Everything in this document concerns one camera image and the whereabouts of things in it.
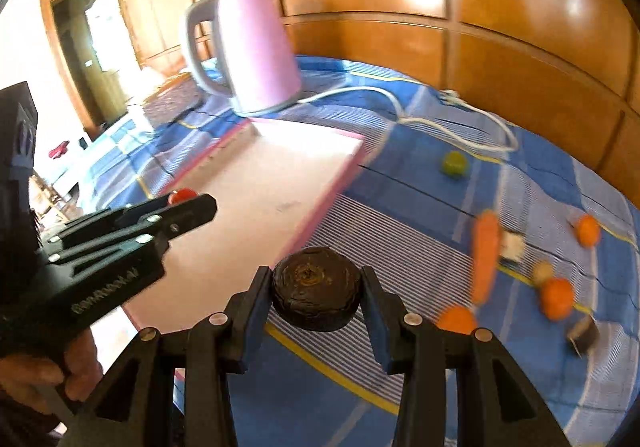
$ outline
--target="kettle handle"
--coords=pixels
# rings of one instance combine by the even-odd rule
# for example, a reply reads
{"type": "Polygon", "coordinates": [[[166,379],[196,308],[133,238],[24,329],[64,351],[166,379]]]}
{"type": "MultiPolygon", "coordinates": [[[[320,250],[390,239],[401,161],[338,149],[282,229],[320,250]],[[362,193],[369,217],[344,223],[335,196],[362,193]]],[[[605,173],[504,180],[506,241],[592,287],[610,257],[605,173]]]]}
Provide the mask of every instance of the kettle handle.
{"type": "Polygon", "coordinates": [[[204,71],[204,67],[198,56],[196,39],[193,35],[197,24],[203,21],[214,21],[215,24],[215,20],[212,18],[215,17],[216,2],[217,0],[200,0],[187,8],[182,21],[182,30],[180,31],[180,36],[182,37],[182,54],[198,86],[212,94],[232,97],[233,93],[229,88],[215,82],[204,71]]]}

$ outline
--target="tissue box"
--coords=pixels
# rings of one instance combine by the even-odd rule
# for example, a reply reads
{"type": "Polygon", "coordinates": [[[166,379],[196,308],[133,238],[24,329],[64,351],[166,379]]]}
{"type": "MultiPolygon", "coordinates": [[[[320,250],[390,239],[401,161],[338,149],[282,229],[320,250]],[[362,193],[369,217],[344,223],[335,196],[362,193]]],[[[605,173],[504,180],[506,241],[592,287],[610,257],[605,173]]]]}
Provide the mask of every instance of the tissue box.
{"type": "Polygon", "coordinates": [[[136,127],[153,133],[160,126],[173,122],[184,112],[202,104],[205,95],[191,73],[180,73],[169,77],[146,98],[130,100],[127,111],[136,127]]]}

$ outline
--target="white tray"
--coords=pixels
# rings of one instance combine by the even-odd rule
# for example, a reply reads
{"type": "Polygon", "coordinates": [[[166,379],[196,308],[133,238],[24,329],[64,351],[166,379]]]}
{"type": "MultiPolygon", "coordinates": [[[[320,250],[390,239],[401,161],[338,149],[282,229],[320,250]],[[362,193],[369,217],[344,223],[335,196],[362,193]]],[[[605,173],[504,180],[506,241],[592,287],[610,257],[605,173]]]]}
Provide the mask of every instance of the white tray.
{"type": "Polygon", "coordinates": [[[250,119],[194,160],[169,190],[218,202],[214,220],[175,238],[166,274],[124,305],[133,324],[190,328],[249,287],[260,265],[299,249],[357,172],[364,137],[333,128],[250,119]]]}

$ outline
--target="blue plaid tablecloth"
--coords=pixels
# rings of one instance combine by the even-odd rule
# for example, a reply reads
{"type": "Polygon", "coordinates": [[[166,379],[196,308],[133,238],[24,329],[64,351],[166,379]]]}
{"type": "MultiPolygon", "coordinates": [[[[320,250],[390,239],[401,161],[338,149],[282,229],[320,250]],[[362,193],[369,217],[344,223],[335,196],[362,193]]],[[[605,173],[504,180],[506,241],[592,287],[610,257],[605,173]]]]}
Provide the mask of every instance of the blue plaid tablecloth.
{"type": "MultiPolygon", "coordinates": [[[[504,143],[486,117],[443,104],[436,90],[397,72],[308,56],[298,63],[309,95],[345,86],[385,88],[409,116],[436,120],[478,142],[504,143]]],[[[329,245],[358,265],[372,265],[383,287],[398,293],[410,311],[436,318],[452,303],[471,306],[470,233],[482,210],[493,208],[506,229],[525,234],[524,261],[500,265],[490,300],[476,309],[478,322],[506,345],[574,445],[610,438],[639,386],[640,213],[619,191],[516,126],[517,151],[469,154],[469,175],[452,180],[440,172],[442,157],[455,149],[452,142],[421,124],[396,124],[391,104],[372,91],[336,94],[270,117],[366,136],[359,175],[309,244],[329,245]],[[570,224],[585,213],[603,227],[592,250],[579,247],[570,224]],[[540,313],[530,286],[540,259],[574,285],[575,309],[562,323],[540,313]],[[596,320],[600,340],[579,358],[564,337],[584,313],[596,320]]],[[[216,96],[154,135],[123,119],[87,151],[79,204],[90,212],[157,195],[242,120],[216,96]]],[[[402,377],[387,377],[375,363],[361,315],[340,331],[312,334],[272,312],[268,332],[250,372],[230,380],[240,445],[390,444],[402,377]]],[[[447,381],[447,395],[447,436],[454,443],[455,377],[447,381]]],[[[182,398],[179,387],[176,398],[182,398]]]]}

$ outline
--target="orange fruit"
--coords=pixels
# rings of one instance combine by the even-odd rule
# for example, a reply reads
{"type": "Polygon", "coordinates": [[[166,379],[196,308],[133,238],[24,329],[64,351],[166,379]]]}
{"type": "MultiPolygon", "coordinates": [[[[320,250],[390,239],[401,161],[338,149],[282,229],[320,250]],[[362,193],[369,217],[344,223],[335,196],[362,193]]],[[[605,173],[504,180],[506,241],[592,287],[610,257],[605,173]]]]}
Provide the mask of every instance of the orange fruit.
{"type": "Polygon", "coordinates": [[[189,189],[188,187],[184,187],[182,189],[178,189],[177,191],[172,192],[169,195],[169,205],[176,205],[178,203],[186,202],[192,198],[196,198],[198,193],[193,189],[189,189]]]}
{"type": "Polygon", "coordinates": [[[600,225],[596,218],[585,214],[574,224],[575,237],[585,249],[595,247],[600,240],[600,225]]]}
{"type": "Polygon", "coordinates": [[[569,317],[574,307],[574,287],[568,279],[552,277],[540,288],[540,310],[550,321],[569,317]]]}
{"type": "Polygon", "coordinates": [[[471,332],[478,328],[478,323],[471,310],[456,305],[450,306],[440,314],[436,326],[441,330],[471,335],[471,332]]]}

